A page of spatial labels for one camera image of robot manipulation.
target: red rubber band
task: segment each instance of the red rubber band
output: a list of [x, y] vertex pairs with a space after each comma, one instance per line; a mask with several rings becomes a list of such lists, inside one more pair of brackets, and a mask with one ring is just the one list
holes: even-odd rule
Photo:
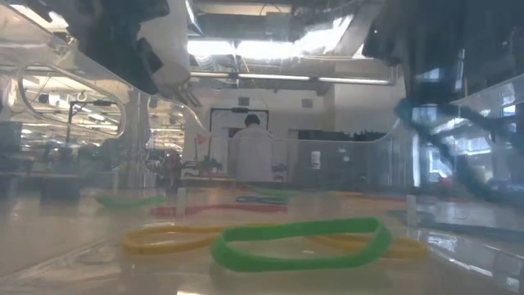
[[[225, 209], [225, 210], [244, 210], [253, 212], [282, 212], [287, 213], [286, 206], [280, 205], [253, 205], [253, 204], [214, 204], [204, 206], [189, 206], [186, 208], [185, 215], [194, 215], [206, 210]], [[150, 213], [156, 217], [175, 217], [177, 215], [177, 207], [162, 206], [152, 208]]]

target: white lab coat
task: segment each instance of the white lab coat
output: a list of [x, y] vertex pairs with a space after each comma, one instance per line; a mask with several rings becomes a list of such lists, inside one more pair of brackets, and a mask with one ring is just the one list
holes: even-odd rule
[[273, 135], [257, 124], [230, 139], [233, 176], [246, 182], [273, 182]]

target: green rubber band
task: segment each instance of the green rubber band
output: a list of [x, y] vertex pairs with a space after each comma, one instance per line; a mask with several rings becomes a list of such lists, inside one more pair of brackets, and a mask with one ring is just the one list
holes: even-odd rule
[[163, 202], [166, 202], [167, 199], [162, 196], [157, 197], [148, 197], [142, 200], [122, 200], [117, 197], [96, 197], [97, 202], [99, 202], [104, 207], [113, 208], [113, 209], [125, 209], [125, 208], [136, 208], [144, 206], [153, 206], [158, 205]]
[[296, 195], [296, 191], [293, 190], [259, 188], [256, 186], [249, 186], [249, 189], [266, 197], [293, 197]]
[[[228, 245], [233, 241], [265, 241], [324, 234], [369, 233], [372, 233], [373, 237], [365, 247], [356, 253], [337, 257], [285, 259], [254, 255]], [[321, 270], [365, 266], [380, 259], [390, 244], [391, 233], [379, 219], [351, 218], [225, 229], [211, 246], [211, 255], [217, 264], [239, 272]]]

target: dark hair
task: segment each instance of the dark hair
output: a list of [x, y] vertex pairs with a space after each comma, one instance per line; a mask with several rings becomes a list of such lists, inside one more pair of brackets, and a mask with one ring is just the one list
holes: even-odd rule
[[260, 125], [260, 119], [255, 114], [249, 114], [249, 115], [246, 116], [246, 119], [244, 120], [244, 123], [246, 124], [246, 126], [249, 126], [251, 124]]

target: blue object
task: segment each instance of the blue object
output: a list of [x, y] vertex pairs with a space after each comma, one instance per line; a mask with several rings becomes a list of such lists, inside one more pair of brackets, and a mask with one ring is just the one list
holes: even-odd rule
[[266, 205], [287, 205], [289, 200], [286, 197], [255, 197], [255, 196], [242, 196], [237, 197], [239, 203], [257, 203]]

